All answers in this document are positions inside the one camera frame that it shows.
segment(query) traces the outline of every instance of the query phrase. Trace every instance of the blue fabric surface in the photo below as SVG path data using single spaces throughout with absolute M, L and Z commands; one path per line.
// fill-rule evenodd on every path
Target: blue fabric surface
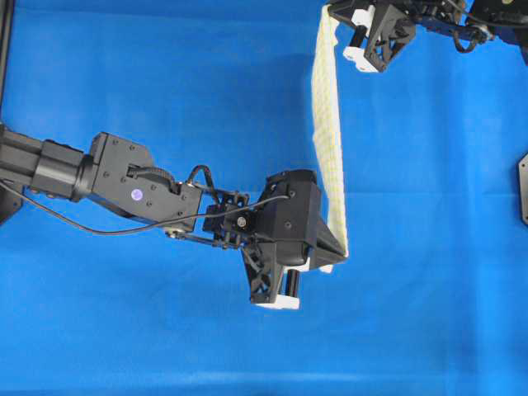
M 118 134 L 179 179 L 207 163 L 256 197 L 267 175 L 317 168 L 322 4 L 19 0 L 2 119 L 80 149 Z M 337 66 L 351 257 L 304 276 L 300 311 L 252 307 L 237 252 L 94 237 L 26 206 L 0 228 L 0 391 L 528 393 L 518 49 L 463 56 L 418 28 L 385 74 Z

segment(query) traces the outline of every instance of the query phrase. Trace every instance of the metal bracket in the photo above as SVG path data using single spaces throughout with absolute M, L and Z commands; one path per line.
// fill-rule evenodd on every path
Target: metal bracket
M 22 192 L 23 187 L 20 184 L 12 186 L 18 192 Z M 0 225 L 8 221 L 22 207 L 22 199 L 14 196 L 0 187 Z
M 522 221 L 528 225 L 528 154 L 519 162 Z

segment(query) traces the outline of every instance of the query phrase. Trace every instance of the black arm segment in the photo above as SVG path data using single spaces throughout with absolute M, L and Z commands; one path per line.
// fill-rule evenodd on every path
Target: black arm segment
M 194 182 L 196 169 L 204 170 L 208 186 Z M 168 221 L 163 228 L 170 238 L 240 248 L 254 304 L 298 308 L 300 272 L 346 259 L 321 219 L 321 191 L 312 171 L 268 177 L 252 205 L 246 194 L 215 189 L 205 165 L 184 180 L 157 168 L 144 146 L 118 136 L 98 134 L 85 154 L 0 125 L 0 181 L 6 188 L 28 188 L 72 202 L 88 198 L 116 215 L 154 227 Z M 0 223 L 22 206 L 13 192 L 0 186 Z M 203 195 L 214 197 L 214 204 L 198 215 Z M 193 234 L 196 216 L 205 217 L 203 230 L 213 238 Z

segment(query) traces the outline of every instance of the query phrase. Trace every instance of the black mounting plate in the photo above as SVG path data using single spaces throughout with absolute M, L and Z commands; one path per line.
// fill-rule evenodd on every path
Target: black mounting plate
M 12 185 L 12 188 L 22 193 L 21 185 Z M 0 187 L 0 225 L 8 221 L 22 207 L 22 198 Z

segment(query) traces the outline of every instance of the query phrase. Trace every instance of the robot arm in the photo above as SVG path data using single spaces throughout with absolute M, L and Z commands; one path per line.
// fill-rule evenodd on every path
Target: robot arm
M 194 182 L 200 171 L 207 186 Z M 321 191 L 311 171 L 268 177 L 258 202 L 249 205 L 248 195 L 216 189 L 207 167 L 195 167 L 186 181 L 176 181 L 155 167 L 144 146 L 118 136 L 99 134 L 84 154 L 0 125 L 0 224 L 24 200 L 35 203 L 23 194 L 25 188 L 72 202 L 88 198 L 116 215 L 147 224 L 122 232 L 90 230 L 97 234 L 157 227 L 176 240 L 240 249 L 250 300 L 267 308 L 297 309 L 300 272 L 345 260 L 343 248 L 321 219 Z M 203 196 L 211 196 L 214 204 L 198 214 Z M 203 230 L 211 238 L 193 234 L 199 218 L 205 218 Z
M 416 25 L 452 37 L 463 54 L 498 35 L 519 45 L 528 64 L 528 2 L 475 0 L 470 12 L 464 0 L 332 0 L 328 5 L 330 17 L 354 29 L 343 54 L 364 73 L 385 71 L 414 39 Z M 463 14 L 467 18 L 461 25 Z

